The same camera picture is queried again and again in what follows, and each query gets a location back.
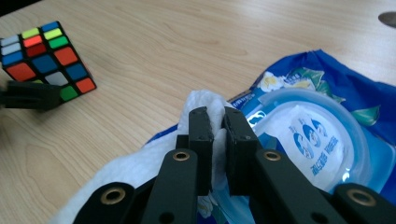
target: rubik's cube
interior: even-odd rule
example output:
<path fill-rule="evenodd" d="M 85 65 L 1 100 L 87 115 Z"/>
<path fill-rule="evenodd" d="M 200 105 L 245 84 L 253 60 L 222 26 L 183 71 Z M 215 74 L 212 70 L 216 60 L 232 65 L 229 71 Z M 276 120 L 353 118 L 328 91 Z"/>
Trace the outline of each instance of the rubik's cube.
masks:
<path fill-rule="evenodd" d="M 62 86 L 61 103 L 96 89 L 58 21 L 1 40 L 3 69 L 17 81 Z"/>

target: black object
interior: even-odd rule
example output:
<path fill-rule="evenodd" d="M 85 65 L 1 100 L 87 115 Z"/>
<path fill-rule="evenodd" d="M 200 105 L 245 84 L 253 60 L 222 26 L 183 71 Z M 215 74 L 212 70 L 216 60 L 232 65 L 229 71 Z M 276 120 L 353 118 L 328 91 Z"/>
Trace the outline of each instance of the black object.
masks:
<path fill-rule="evenodd" d="M 226 175 L 231 195 L 249 195 L 254 174 L 251 172 L 254 153 L 261 148 L 241 111 L 225 107 L 222 127 L 227 130 Z"/>
<path fill-rule="evenodd" d="M 0 105 L 5 108 L 50 110 L 60 104 L 61 87 L 33 82 L 9 81 L 0 91 Z"/>
<path fill-rule="evenodd" d="M 186 224 L 197 220 L 198 156 L 189 149 L 168 152 L 158 173 L 143 224 Z"/>
<path fill-rule="evenodd" d="M 207 116 L 205 108 L 197 111 L 200 112 L 191 119 L 195 115 Z M 189 120 L 189 134 L 195 130 L 196 136 L 206 136 L 208 119 L 202 118 L 197 119 L 201 122 Z M 256 223 L 395 223 L 396 207 L 364 186 L 342 184 L 334 195 L 312 186 L 286 154 L 262 148 L 240 111 L 226 107 L 223 127 L 227 129 L 226 172 L 230 192 L 250 196 L 249 208 Z M 206 169 L 202 172 L 198 167 L 200 160 L 208 160 L 205 153 L 211 150 L 207 148 L 213 135 L 203 138 L 204 143 L 198 141 L 198 145 L 191 136 L 177 137 L 177 149 L 166 154 L 155 183 L 150 181 L 139 187 L 134 196 L 124 197 L 125 202 L 119 201 L 118 205 L 98 204 L 112 187 L 99 188 L 79 211 L 75 224 L 196 223 L 197 191 L 207 186 L 208 175 Z M 198 146 L 205 148 L 205 153 L 191 150 L 191 147 L 202 150 Z M 197 183 L 197 178 L 204 184 Z M 133 218 L 105 221 L 103 216 Z"/>
<path fill-rule="evenodd" d="M 39 0 L 18 0 L 18 1 L 2 0 L 0 7 L 0 17 L 8 13 L 11 13 L 13 11 L 16 11 L 20 8 L 32 5 L 33 3 L 36 2 L 39 2 Z"/>

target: wooden table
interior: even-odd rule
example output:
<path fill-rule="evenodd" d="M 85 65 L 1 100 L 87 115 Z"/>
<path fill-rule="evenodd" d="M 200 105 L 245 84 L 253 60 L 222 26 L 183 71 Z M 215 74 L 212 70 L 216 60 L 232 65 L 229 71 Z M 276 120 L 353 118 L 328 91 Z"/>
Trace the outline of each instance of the wooden table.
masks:
<path fill-rule="evenodd" d="M 389 10 L 394 1 L 44 0 L 0 18 L 2 37 L 60 21 L 98 85 L 46 113 L 0 111 L 0 222 L 47 222 L 104 164 L 177 123 L 192 90 L 231 98 L 284 56 L 323 49 L 396 85 L 396 29 L 377 18 Z"/>

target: screw hole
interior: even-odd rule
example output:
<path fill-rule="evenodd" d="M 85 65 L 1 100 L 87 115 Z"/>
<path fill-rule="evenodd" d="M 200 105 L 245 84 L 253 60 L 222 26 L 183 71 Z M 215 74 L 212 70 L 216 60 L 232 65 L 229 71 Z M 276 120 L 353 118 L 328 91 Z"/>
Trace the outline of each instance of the screw hole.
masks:
<path fill-rule="evenodd" d="M 106 190 L 101 197 L 103 204 L 115 204 L 122 201 L 125 197 L 125 190 L 122 188 L 111 188 Z"/>
<path fill-rule="evenodd" d="M 311 217 L 317 223 L 320 223 L 320 224 L 329 223 L 329 219 L 327 219 L 327 217 L 321 213 L 314 212 L 311 214 Z"/>
<path fill-rule="evenodd" d="M 242 136 L 240 136 L 240 138 L 244 139 L 244 140 L 250 140 L 251 139 L 251 137 L 249 135 L 242 135 Z"/>
<path fill-rule="evenodd" d="M 165 212 L 160 215 L 160 222 L 162 224 L 172 223 L 175 220 L 175 216 L 172 213 Z"/>
<path fill-rule="evenodd" d="M 173 155 L 175 161 L 186 161 L 190 158 L 190 154 L 187 152 L 177 152 Z"/>
<path fill-rule="evenodd" d="M 346 192 L 347 196 L 354 201 L 355 203 L 361 204 L 363 206 L 375 206 L 376 205 L 376 200 L 375 198 L 360 189 L 350 189 L 349 191 Z"/>
<path fill-rule="evenodd" d="M 281 157 L 280 154 L 277 152 L 267 151 L 264 152 L 264 158 L 268 161 L 279 161 Z"/>

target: round plastic container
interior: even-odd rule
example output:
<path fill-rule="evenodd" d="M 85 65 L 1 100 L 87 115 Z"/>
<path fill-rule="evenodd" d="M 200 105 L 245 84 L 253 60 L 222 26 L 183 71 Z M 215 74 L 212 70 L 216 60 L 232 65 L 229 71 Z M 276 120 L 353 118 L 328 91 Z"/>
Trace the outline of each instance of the round plastic container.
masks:
<path fill-rule="evenodd" d="M 313 185 L 332 191 L 339 183 L 368 183 L 371 169 L 364 133 L 334 99 L 315 91 L 290 88 L 269 92 L 259 100 L 266 116 L 253 128 L 255 134 L 286 130 L 275 137 Z M 323 167 L 320 157 L 326 157 Z"/>

